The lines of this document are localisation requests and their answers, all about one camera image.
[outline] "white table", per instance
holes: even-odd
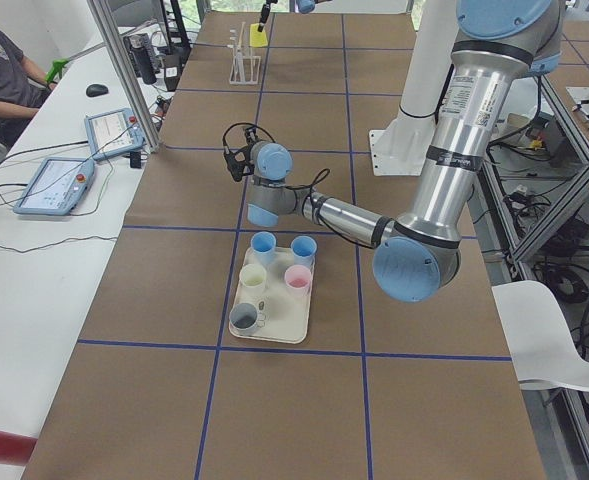
[[[88,98],[85,89],[91,83],[107,85],[110,93]],[[143,94],[151,105],[158,93],[143,86]],[[69,68],[10,154],[86,140],[85,116],[127,106],[107,51],[100,49]],[[82,146],[14,157],[0,168],[0,184],[27,183],[44,156],[88,154]],[[92,215],[30,219],[0,206],[0,245],[28,249],[69,237],[118,236],[142,170],[131,169],[122,157],[112,163],[114,174]],[[94,183],[75,213],[94,209],[109,171],[105,162],[97,166]],[[8,201],[21,191],[2,189]],[[113,247],[112,241],[88,240],[27,254],[0,249],[0,430],[38,436]],[[20,478],[22,471],[0,465],[0,480]]]

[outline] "white drying rack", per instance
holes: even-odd
[[[228,45],[232,49],[232,71],[230,73],[231,85],[256,85],[261,67],[261,57],[254,55],[254,48],[250,46],[249,30],[245,28],[245,22],[241,24],[241,31],[230,30],[230,40],[234,42]]]

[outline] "computer mouse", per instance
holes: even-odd
[[[98,97],[100,95],[105,95],[108,92],[109,89],[100,83],[93,83],[88,85],[88,87],[85,89],[85,95],[88,97]]]

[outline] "person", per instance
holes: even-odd
[[[8,148],[18,140],[47,99],[54,83],[45,72],[0,31],[0,142]],[[30,83],[30,79],[40,86]]]

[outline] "tray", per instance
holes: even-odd
[[[243,259],[243,266],[248,263],[258,263],[254,257],[252,248],[247,249],[245,258]],[[264,302],[262,312],[265,315],[265,325],[252,335],[241,335],[228,320],[227,325],[232,335],[238,338],[293,344],[301,343],[305,340],[310,313],[310,300],[314,286],[314,263],[312,263],[310,268],[312,271],[310,291],[302,297],[290,295],[283,281],[285,270],[292,265],[294,265],[292,249],[276,247],[276,257],[266,267],[267,281],[263,293],[258,296],[250,295],[240,282],[237,283],[236,296],[234,297],[234,304],[231,308],[244,302],[257,306],[260,302]]]

